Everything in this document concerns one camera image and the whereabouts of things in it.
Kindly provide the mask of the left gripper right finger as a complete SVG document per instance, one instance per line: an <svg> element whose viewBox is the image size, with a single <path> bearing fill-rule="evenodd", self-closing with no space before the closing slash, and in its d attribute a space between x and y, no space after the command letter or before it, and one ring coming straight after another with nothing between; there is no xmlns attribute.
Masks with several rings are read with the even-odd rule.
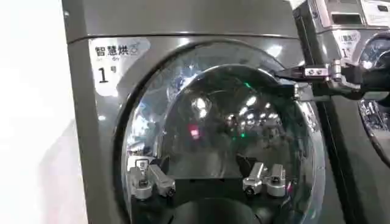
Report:
<svg viewBox="0 0 390 224"><path fill-rule="evenodd" d="M242 155L236 156L236 162L243 176L243 192L248 197L260 194L263 188L272 197L286 195L286 170L282 164L273 164L268 169L265 163Z"/></svg>

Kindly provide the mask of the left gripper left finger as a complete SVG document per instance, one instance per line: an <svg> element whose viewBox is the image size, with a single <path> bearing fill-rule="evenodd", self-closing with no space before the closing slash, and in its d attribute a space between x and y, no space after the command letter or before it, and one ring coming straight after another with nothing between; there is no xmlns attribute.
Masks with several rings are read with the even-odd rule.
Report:
<svg viewBox="0 0 390 224"><path fill-rule="evenodd" d="M176 193L175 179L165 174L161 167L152 162L150 156L128 158L128 188L137 200L147 200L156 189L158 195L168 198Z"/></svg>

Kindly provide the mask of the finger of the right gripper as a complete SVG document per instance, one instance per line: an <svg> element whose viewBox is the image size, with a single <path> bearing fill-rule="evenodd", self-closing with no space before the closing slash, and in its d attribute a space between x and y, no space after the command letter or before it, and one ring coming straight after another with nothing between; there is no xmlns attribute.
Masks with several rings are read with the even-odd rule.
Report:
<svg viewBox="0 0 390 224"><path fill-rule="evenodd" d="M301 65L274 72L278 78L295 82L329 82L341 80L343 62L340 59L319 65Z"/></svg>
<svg viewBox="0 0 390 224"><path fill-rule="evenodd" d="M360 100L363 92L346 86L331 86L328 82L282 82L282 97L298 102L326 102L335 96Z"/></svg>

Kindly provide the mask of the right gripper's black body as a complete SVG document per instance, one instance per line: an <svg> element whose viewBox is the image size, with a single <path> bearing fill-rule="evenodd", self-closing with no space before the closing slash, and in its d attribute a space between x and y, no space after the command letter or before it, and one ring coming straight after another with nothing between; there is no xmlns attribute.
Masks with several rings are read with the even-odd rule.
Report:
<svg viewBox="0 0 390 224"><path fill-rule="evenodd" d="M381 106L389 107L389 51L385 52L377 60L377 65L371 69L364 69L357 65L347 65L342 68L342 74L351 76L353 79L361 79L360 89L354 90L342 96L350 100L360 100L367 93L386 92L384 98L379 98Z"/></svg>

